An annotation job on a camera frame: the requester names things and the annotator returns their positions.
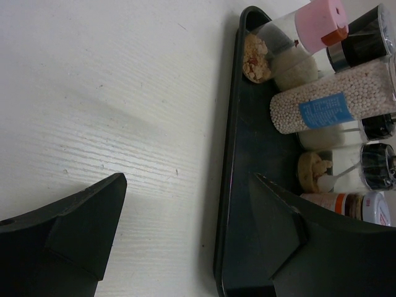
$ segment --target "plastic bottle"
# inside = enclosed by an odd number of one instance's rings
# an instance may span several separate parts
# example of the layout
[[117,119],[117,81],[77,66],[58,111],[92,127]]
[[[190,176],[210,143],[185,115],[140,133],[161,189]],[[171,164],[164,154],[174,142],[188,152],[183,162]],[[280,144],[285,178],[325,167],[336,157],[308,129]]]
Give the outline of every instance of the plastic bottle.
[[349,36],[327,48],[335,72],[395,53],[392,14],[380,4],[349,25]]
[[307,130],[297,135],[301,146],[306,150],[333,149],[388,139],[395,135],[395,123],[396,113],[383,114],[322,129]]
[[387,202],[380,192],[302,194],[301,197],[340,215],[382,226],[392,226]]
[[340,0],[314,0],[246,35],[243,73],[255,83],[279,75],[348,36]]
[[384,57],[275,95],[271,120],[282,134],[396,112],[396,56]]

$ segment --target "glass jar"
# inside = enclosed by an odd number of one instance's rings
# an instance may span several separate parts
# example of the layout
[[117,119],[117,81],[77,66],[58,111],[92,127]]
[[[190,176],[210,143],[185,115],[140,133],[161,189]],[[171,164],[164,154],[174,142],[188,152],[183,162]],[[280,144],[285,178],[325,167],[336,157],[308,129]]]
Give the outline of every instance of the glass jar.
[[349,25],[349,36],[327,48],[335,72],[395,53],[392,14],[380,4]]
[[341,0],[314,0],[245,37],[243,73],[263,83],[348,36]]
[[396,37],[392,15],[380,4],[349,24],[349,36],[318,51],[281,75],[275,83],[281,92],[327,77],[334,72],[390,56],[396,52]]
[[396,55],[275,95],[270,115],[282,134],[396,112]]
[[298,179],[305,193],[326,192],[323,175],[338,176],[333,191],[388,191],[395,186],[395,153],[387,144],[354,145],[303,153],[298,160]]
[[306,150],[323,150],[384,140],[395,134],[396,113],[383,114],[360,121],[298,132],[301,146]]
[[340,215],[391,226],[388,204],[380,192],[302,194],[301,197]]

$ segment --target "black lid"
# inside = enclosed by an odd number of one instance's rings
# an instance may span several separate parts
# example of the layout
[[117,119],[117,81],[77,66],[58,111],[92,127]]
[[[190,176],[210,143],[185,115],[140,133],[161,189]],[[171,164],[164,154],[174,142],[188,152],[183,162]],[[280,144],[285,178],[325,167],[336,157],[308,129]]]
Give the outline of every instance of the black lid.
[[386,139],[395,134],[396,113],[362,119],[364,133],[368,141]]
[[396,179],[395,152],[388,144],[362,146],[361,164],[363,178],[375,191],[392,190]]

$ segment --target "blue label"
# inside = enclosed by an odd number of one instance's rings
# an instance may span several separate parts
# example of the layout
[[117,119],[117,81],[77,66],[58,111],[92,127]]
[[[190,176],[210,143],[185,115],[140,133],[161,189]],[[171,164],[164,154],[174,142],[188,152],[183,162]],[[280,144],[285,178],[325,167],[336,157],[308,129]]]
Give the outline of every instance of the blue label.
[[301,103],[299,112],[310,129],[353,121],[343,93]]

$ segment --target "white pellet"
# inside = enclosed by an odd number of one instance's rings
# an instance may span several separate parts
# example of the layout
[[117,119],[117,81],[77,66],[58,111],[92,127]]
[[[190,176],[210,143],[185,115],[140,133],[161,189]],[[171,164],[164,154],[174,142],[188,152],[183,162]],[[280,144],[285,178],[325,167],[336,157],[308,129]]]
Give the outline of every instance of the white pellet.
[[340,92],[344,93],[348,110],[354,119],[394,113],[396,102],[388,73],[386,64],[374,60],[279,93],[270,103],[272,122],[282,134],[309,130],[299,112],[299,104]]

